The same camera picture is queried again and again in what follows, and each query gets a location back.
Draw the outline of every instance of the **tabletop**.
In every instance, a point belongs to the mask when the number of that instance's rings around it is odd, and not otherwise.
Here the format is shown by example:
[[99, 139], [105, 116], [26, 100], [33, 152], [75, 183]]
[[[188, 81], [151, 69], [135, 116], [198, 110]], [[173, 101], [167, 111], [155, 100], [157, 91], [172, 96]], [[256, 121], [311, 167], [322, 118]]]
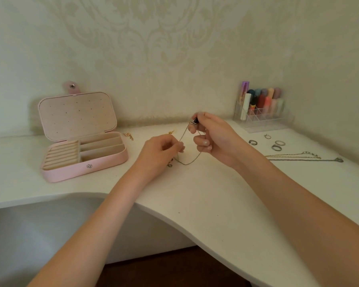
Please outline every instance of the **tabletop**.
[[[286, 143], [281, 153], [311, 151], [323, 159], [338, 153], [291, 129], [249, 134], [228, 121], [245, 140], [264, 155], [275, 140]], [[174, 131], [178, 139], [186, 123], [118, 129], [129, 152], [124, 164], [58, 183], [46, 182], [40, 164], [52, 144], [44, 136], [0, 138], [0, 208], [72, 196], [105, 197], [136, 160], [145, 140]], [[197, 155], [193, 135], [180, 159], [191, 162]], [[338, 162], [272, 161], [279, 169], [326, 203], [359, 224], [359, 166], [348, 159]], [[217, 260], [260, 286], [319, 286], [287, 242], [268, 210], [248, 184], [232, 169], [202, 153], [184, 166], [173, 161], [137, 199], [142, 210], [162, 219], [187, 235]]]

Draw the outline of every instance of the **wooden floor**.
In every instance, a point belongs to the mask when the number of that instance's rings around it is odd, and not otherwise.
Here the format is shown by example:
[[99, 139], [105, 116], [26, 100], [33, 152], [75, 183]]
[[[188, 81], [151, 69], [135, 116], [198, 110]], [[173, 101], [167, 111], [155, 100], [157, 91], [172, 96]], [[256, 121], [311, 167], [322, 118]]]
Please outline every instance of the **wooden floor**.
[[97, 287], [249, 287], [199, 247], [109, 264]]

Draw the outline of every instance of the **makeup organizer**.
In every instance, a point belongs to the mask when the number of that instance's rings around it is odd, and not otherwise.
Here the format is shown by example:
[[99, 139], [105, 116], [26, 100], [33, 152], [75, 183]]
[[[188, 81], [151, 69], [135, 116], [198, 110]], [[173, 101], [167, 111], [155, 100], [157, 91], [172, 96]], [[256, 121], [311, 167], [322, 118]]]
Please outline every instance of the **makeup organizer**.
[[38, 110], [45, 136], [54, 142], [41, 172], [58, 182], [124, 163], [127, 149], [117, 126], [110, 97], [103, 92], [48, 97]]
[[249, 110], [244, 119], [239, 107], [234, 112], [234, 121], [249, 133], [280, 130], [289, 128], [294, 122], [294, 116], [285, 106], [279, 111], [268, 113], [268, 109]]

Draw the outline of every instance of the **jewelry box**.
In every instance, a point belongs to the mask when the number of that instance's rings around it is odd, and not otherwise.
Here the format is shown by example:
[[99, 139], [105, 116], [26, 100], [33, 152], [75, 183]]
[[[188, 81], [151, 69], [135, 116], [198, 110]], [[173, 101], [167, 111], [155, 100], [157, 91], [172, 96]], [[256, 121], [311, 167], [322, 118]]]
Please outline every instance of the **jewelry box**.
[[41, 164], [41, 173], [48, 182], [66, 180], [128, 160], [121, 134], [114, 131], [117, 119], [106, 93], [47, 97], [39, 102], [38, 112], [45, 136], [56, 142], [48, 147]]

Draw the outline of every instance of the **forearm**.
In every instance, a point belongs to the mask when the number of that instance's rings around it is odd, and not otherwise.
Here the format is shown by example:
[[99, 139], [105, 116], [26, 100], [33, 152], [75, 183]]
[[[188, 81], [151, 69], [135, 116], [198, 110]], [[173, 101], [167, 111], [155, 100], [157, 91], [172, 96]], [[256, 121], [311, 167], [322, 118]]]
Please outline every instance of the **forearm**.
[[93, 287], [113, 242], [144, 187], [130, 169], [79, 230], [41, 269], [29, 287]]
[[359, 286], [359, 226], [282, 173], [246, 142], [245, 179], [323, 286]]

